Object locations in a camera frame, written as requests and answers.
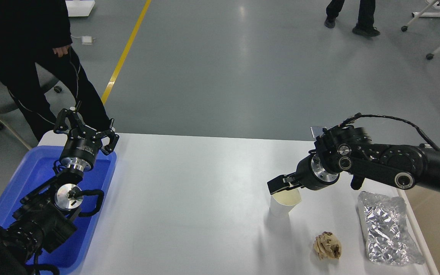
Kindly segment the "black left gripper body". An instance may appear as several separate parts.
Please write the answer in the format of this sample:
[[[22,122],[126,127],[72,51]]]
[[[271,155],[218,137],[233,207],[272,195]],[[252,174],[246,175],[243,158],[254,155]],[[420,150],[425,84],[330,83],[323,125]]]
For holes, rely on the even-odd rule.
[[[59,158],[60,164],[83,172],[90,171],[96,164],[102,146],[101,141],[86,137],[79,130],[71,130]]]

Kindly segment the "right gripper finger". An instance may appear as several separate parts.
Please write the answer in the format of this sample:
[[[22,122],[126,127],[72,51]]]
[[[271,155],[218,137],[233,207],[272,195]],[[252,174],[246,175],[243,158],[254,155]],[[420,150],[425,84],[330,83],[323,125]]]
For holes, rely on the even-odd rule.
[[[286,190],[290,187],[290,183],[286,181],[288,178],[287,175],[279,175],[274,179],[271,179],[267,182],[268,190],[270,195],[274,195],[278,192]]]
[[[283,183],[286,189],[295,189],[300,188],[301,186],[300,179],[296,172],[286,175],[283,178]]]

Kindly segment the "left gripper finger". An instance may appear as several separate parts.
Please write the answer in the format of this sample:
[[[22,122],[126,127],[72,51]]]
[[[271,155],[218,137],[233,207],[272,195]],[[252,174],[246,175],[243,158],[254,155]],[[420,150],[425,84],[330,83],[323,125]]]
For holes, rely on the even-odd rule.
[[[57,115],[53,132],[66,135],[84,135],[84,122],[79,114],[82,102],[70,108],[63,108]]]
[[[99,149],[104,155],[110,155],[115,151],[115,147],[120,139],[120,136],[115,132],[115,128],[113,127],[114,123],[115,120],[110,120],[107,130],[97,132],[97,140],[99,140],[102,145]],[[108,138],[107,144],[103,143],[102,140],[104,138]]]

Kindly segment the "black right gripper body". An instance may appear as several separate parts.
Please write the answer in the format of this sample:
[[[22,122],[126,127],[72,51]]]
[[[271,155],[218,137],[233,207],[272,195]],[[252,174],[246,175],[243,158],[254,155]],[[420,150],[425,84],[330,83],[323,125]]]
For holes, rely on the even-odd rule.
[[[321,190],[336,183],[340,174],[328,172],[317,154],[302,159],[296,167],[296,184],[310,190]]]

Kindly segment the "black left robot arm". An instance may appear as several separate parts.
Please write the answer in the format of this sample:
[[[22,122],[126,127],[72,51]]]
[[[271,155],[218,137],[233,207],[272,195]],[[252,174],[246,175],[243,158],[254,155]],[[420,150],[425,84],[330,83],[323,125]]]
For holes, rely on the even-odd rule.
[[[58,267],[40,264],[39,256],[54,252],[78,230],[76,218],[93,217],[102,208],[105,192],[82,189],[79,183],[95,167],[100,152],[114,152],[119,135],[114,119],[103,131],[84,124],[80,106],[63,108],[57,116],[53,131],[67,140],[54,162],[54,176],[20,200],[9,227],[0,226],[0,275],[39,275],[42,270],[59,275]]]

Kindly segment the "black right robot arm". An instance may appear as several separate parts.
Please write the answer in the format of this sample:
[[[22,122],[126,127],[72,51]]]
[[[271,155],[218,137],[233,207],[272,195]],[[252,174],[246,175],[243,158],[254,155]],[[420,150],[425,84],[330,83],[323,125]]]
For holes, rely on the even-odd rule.
[[[334,127],[322,128],[315,148],[298,163],[295,172],[267,182],[269,193],[295,188],[321,190],[336,183],[343,172],[353,176],[350,186],[354,190],[370,179],[400,190],[422,186],[440,192],[440,148],[420,127],[399,117],[372,115],[409,124],[424,139],[419,146],[373,143],[364,128],[353,125],[363,117],[368,115],[357,113]]]

